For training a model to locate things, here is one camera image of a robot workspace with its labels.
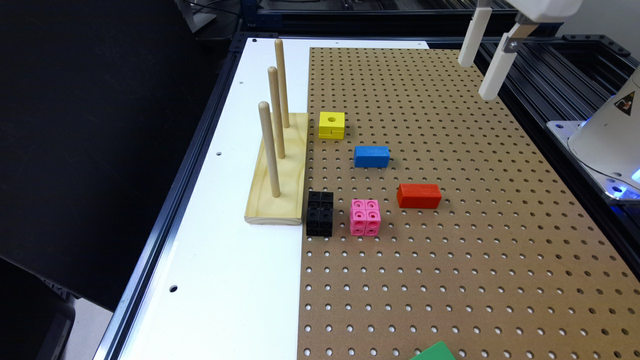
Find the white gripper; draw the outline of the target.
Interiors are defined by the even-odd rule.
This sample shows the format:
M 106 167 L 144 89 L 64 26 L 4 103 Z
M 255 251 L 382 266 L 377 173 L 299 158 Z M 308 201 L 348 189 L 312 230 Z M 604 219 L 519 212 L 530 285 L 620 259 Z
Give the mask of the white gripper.
M 484 80 L 479 87 L 483 100 L 493 100 L 517 56 L 524 39 L 538 26 L 538 23 L 561 23 L 573 16 L 583 0 L 507 0 L 520 13 L 536 23 L 516 23 L 504 33 L 494 53 Z M 472 19 L 460 49 L 458 63 L 471 67 L 492 14 L 491 0 L 478 0 Z

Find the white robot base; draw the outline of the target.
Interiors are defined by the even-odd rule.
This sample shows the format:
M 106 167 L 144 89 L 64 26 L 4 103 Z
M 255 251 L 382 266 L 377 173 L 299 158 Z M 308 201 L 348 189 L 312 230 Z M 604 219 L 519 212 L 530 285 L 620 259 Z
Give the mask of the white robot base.
M 639 72 L 584 121 L 547 128 L 611 200 L 639 200 Z

